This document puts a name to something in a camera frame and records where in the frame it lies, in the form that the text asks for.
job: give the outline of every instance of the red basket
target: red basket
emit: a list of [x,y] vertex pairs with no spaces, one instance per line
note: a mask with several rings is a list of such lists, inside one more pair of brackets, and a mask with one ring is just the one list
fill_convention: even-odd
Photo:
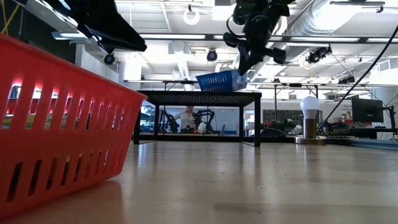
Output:
[[5,35],[0,68],[0,218],[120,174],[146,96]]

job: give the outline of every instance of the white shirt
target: white shirt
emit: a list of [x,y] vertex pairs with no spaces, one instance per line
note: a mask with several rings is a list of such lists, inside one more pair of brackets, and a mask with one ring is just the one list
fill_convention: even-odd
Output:
[[193,118],[192,113],[187,113],[186,111],[184,111],[175,115],[174,119],[181,119],[180,129],[186,129],[187,125],[189,125],[190,128],[195,128],[195,119]]

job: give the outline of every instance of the table surface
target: table surface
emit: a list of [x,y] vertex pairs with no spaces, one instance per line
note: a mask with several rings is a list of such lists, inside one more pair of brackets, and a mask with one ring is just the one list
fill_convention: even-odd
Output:
[[218,93],[206,91],[139,91],[154,105],[170,106],[247,106],[261,93]]
[[396,223],[398,152],[150,142],[122,173],[2,224]]

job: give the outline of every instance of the computer monitor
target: computer monitor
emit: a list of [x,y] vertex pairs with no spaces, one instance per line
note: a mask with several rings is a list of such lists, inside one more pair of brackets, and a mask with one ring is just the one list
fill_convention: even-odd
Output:
[[351,103],[354,122],[384,122],[382,101],[353,98]]

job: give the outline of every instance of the workbench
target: workbench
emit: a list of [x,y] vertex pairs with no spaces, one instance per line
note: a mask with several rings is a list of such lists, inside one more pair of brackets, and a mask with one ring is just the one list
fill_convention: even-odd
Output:
[[[140,137],[139,115],[134,129],[133,143],[139,144],[139,140],[166,140],[166,141],[216,141],[216,142],[243,142],[244,138],[244,107],[254,103],[254,146],[261,145],[261,93],[217,93],[206,91],[139,91],[148,96],[148,102],[155,105],[154,135]],[[166,135],[159,134],[159,111],[160,106],[223,106],[239,108],[239,136],[214,136],[214,135]]]

